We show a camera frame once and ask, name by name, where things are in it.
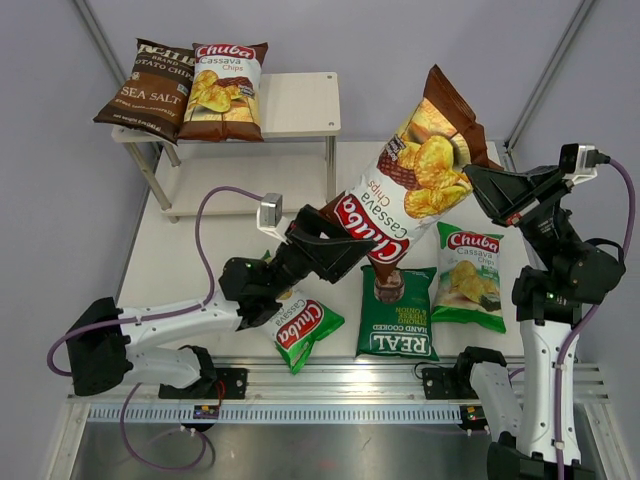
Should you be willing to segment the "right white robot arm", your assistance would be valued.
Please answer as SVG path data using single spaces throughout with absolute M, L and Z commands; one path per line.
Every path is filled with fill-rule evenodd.
M 512 289 L 524 347 L 524 398 L 518 400 L 504 362 L 468 362 L 454 371 L 456 389 L 481 400 L 492 442 L 491 479 L 592 479 L 574 425 L 573 368 L 581 331 L 626 272 L 634 221 L 624 241 L 583 240 L 560 205 L 576 183 L 559 167 L 525 173 L 477 165 L 464 169 L 483 212 L 518 228 L 543 269 L 522 268 Z

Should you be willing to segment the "green Real chips bag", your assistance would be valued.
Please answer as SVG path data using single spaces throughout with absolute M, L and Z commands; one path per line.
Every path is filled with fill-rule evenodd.
M 371 266 L 363 266 L 361 272 L 356 354 L 438 361 L 429 295 L 436 269 L 395 269 L 385 283 Z

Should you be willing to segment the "brown Kettle sea salt bag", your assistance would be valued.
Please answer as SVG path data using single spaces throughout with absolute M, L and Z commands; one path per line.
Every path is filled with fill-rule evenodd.
M 93 121 L 176 144 L 194 72 L 193 50 L 139 38 L 131 74 Z

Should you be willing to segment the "brown Chuba cassava bag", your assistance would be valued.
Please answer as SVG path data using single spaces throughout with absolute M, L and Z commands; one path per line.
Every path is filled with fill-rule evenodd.
M 194 81 L 179 130 L 180 140 L 263 140 L 260 81 L 266 42 L 195 43 Z
M 471 194 L 468 165 L 499 167 L 474 111 L 432 66 L 420 103 L 359 180 L 321 212 L 351 237 L 374 241 L 367 256 L 385 283 L 426 230 Z

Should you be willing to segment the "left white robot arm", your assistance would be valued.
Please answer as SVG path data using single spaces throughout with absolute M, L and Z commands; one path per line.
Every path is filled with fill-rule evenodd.
M 94 301 L 64 343 L 73 391 L 80 397 L 124 384 L 158 384 L 194 398 L 216 385 L 209 352 L 167 343 L 213 331 L 258 328 L 281 308 L 279 297 L 310 273 L 332 284 L 374 247 L 306 205 L 287 223 L 271 260 L 232 257 L 214 293 L 150 308 L 119 308 L 111 297 Z

